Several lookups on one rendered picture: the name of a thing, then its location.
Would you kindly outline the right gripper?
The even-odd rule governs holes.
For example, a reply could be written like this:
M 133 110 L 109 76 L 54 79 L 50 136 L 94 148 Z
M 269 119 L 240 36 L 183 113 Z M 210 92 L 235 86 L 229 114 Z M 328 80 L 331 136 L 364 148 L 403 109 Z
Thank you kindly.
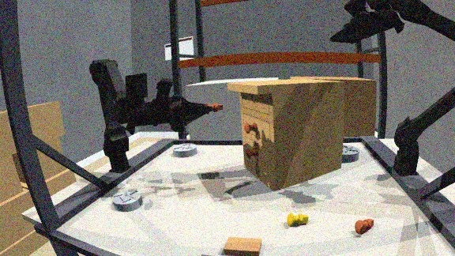
M 342 30 L 330 38 L 330 41 L 353 44 L 384 31 L 384 24 L 378 13 L 373 12 L 369 15 L 363 11 L 357 13 L 355 17 L 358 18 L 355 20 L 353 17 Z

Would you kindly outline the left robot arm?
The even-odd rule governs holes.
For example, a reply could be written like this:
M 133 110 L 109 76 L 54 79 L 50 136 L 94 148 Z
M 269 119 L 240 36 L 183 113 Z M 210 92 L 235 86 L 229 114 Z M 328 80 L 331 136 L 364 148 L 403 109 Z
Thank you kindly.
M 129 138 L 126 130 L 133 135 L 135 126 L 150 125 L 148 102 L 145 103 L 144 100 L 144 97 L 148 97 L 147 73 L 125 76 L 125 86 L 118 70 L 117 61 L 101 59 L 92 61 L 92 63 L 89 71 L 92 80 L 98 85 L 106 124 L 104 155 L 109 157 L 111 163 L 109 171 L 123 173 L 131 168 L 126 156 L 126 152 L 129 151 Z M 157 82 L 158 91 L 156 98 L 151 103 L 161 106 L 170 105 L 168 99 L 171 98 L 169 92 L 172 84 L 173 79 L 162 77 L 160 82 Z M 120 125 L 124 123 L 127 123 L 126 128 Z

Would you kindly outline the brown wooden chest of drawers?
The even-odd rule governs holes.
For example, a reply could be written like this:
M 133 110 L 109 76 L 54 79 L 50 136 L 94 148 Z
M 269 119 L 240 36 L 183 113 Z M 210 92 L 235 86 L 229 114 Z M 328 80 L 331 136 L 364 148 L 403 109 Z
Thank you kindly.
M 239 92 L 244 168 L 273 191 L 341 168 L 344 82 L 292 80 L 298 83 L 227 83 L 227 90 Z M 243 107 L 242 92 L 269 94 L 269 115 Z M 256 123 L 258 130 L 247 134 L 246 123 Z M 255 148 L 258 156 L 249 159 L 246 150 Z

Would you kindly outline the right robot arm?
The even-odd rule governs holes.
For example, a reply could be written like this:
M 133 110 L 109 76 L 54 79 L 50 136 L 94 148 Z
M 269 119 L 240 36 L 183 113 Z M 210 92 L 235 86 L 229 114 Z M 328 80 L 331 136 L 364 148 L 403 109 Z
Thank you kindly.
M 358 18 L 355 17 L 357 13 L 367 12 L 366 7 L 364 7 L 366 2 L 382 18 L 384 31 L 395 28 L 399 34 L 404 29 L 404 23 L 398 17 L 398 12 L 402 19 L 425 25 L 455 41 L 455 21 L 434 12 L 420 0 L 350 0 L 344 8 L 356 20 Z M 393 166 L 398 175 L 419 174 L 416 171 L 419 159 L 418 137 L 427 127 L 454 107 L 455 87 L 415 119 L 410 120 L 407 117 L 402 123 L 398 124 L 394 142 L 399 150 L 397 150 Z

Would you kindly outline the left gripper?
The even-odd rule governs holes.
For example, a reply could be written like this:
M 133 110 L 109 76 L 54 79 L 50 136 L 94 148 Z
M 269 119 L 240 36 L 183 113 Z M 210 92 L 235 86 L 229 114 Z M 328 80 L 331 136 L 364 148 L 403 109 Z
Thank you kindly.
M 184 126 L 186 126 L 188 123 L 212 111 L 211 106 L 202 106 L 205 104 L 188 102 L 183 97 L 182 101 L 180 101 L 179 97 L 179 94 L 173 95 L 169 99 L 170 105 L 168 106 L 148 102 L 149 124 L 157 126 L 158 124 L 170 123 L 173 131 L 183 132 L 183 120 Z

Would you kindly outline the tan wooden drawer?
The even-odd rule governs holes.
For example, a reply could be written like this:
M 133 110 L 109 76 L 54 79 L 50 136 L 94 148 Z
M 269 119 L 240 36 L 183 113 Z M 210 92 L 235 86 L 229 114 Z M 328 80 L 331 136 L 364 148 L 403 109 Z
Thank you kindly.
M 243 107 L 269 115 L 269 94 L 250 94 L 242 92 Z

